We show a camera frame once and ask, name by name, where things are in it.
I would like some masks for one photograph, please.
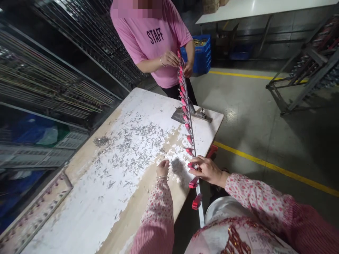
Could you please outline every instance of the pink t-shirt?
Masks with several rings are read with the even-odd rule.
[[[142,18],[145,11],[134,10],[132,0],[114,0],[111,6],[113,25],[135,64],[160,57],[168,50],[177,53],[193,40],[171,0],[162,0],[162,18]],[[133,18],[122,18],[131,15]],[[177,70],[167,66],[151,74],[159,86],[171,88],[178,84]]]

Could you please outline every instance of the hand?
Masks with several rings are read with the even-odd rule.
[[[170,166],[169,160],[164,160],[160,162],[160,164],[156,168],[156,176],[167,176],[168,175],[168,167]]]
[[[189,173],[199,176],[201,179],[209,182],[210,184],[225,188],[226,180],[230,174],[221,171],[211,159],[198,155],[198,157],[193,158],[191,162],[198,165],[198,170],[191,169]]]
[[[174,54],[172,51],[167,51],[165,54],[163,54],[161,56],[161,61],[162,63],[167,66],[167,65],[171,65],[175,68],[179,67],[181,61],[178,58],[178,56],[176,54]]]
[[[184,76],[185,78],[190,78],[193,74],[193,64],[192,63],[185,63],[184,66]]]

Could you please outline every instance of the gray floor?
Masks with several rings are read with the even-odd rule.
[[[236,69],[212,68],[212,71],[275,75]],[[191,81],[199,106],[225,115],[216,141],[339,190],[336,177],[339,117],[335,109],[298,112],[282,118],[270,92],[265,89],[269,80],[209,73],[191,78]],[[153,91],[164,94],[159,87]],[[294,91],[286,90],[284,96],[293,97]],[[337,197],[220,148],[215,162],[231,172],[265,181],[294,196],[298,202],[313,206],[325,220],[339,228]],[[173,253],[183,252],[198,227],[197,214],[190,209],[193,198],[194,193],[189,196],[176,223]]]

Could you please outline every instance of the floral sleeve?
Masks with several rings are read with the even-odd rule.
[[[336,253],[339,232],[308,205],[295,202],[264,182],[232,174],[225,190],[253,212],[272,232],[300,253]]]
[[[170,254],[173,244],[173,201],[166,179],[160,178],[148,198],[131,253]]]

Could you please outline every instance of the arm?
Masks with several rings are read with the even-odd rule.
[[[187,63],[184,68],[184,75],[187,78],[190,78],[193,73],[193,65],[194,65],[194,57],[195,57],[195,47],[194,42],[189,41],[186,46],[186,53],[187,53]]]
[[[128,54],[143,73],[155,72],[160,68],[164,68],[163,65],[171,65],[173,67],[179,66],[179,58],[171,51],[164,52],[162,56],[157,58],[148,59],[139,47],[139,44],[129,29],[126,21],[124,19],[112,19],[112,21]]]
[[[157,168],[157,176],[168,174],[169,161]],[[174,244],[173,201],[167,179],[159,178],[148,198],[131,254],[171,254]]]
[[[178,67],[179,58],[172,51],[167,51],[165,54],[155,59],[141,61],[137,64],[137,67],[143,73],[150,73],[163,68],[164,66],[162,64],[164,64],[164,66],[171,65],[173,67]]]
[[[185,77],[191,77],[193,73],[193,64],[194,64],[194,56],[195,56],[195,47],[193,43],[193,38],[188,31],[186,25],[180,17],[180,14],[171,0],[166,1],[167,10],[169,13],[168,23],[174,30],[177,35],[178,46],[179,48],[185,47],[187,52],[187,63],[184,68]]]
[[[218,185],[252,211],[277,235],[283,235],[300,253],[336,253],[339,233],[325,222],[314,208],[295,202],[264,182],[239,174],[222,172],[210,159],[194,158],[201,172],[190,170],[209,183]]]

